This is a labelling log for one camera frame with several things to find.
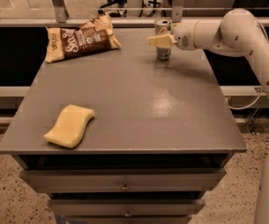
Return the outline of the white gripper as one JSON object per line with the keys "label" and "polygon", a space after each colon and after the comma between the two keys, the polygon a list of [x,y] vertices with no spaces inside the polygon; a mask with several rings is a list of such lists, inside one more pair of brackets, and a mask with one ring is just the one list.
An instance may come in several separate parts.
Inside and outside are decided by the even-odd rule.
{"label": "white gripper", "polygon": [[159,33],[165,35],[150,36],[148,38],[148,42],[151,46],[161,49],[170,49],[175,44],[177,44],[179,49],[195,50],[195,26],[196,23],[192,21],[184,21],[180,23],[163,23]]}

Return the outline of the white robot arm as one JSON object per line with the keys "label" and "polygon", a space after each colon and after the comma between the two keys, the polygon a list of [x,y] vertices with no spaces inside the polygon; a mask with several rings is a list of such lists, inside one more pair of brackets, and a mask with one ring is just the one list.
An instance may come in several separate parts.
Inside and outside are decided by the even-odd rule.
{"label": "white robot arm", "polygon": [[[249,11],[236,8],[220,19],[185,20],[167,33],[148,38],[151,46],[182,50],[207,49],[225,56],[243,56],[269,100],[269,40],[263,25]],[[269,153],[262,167],[254,224],[269,224]]]}

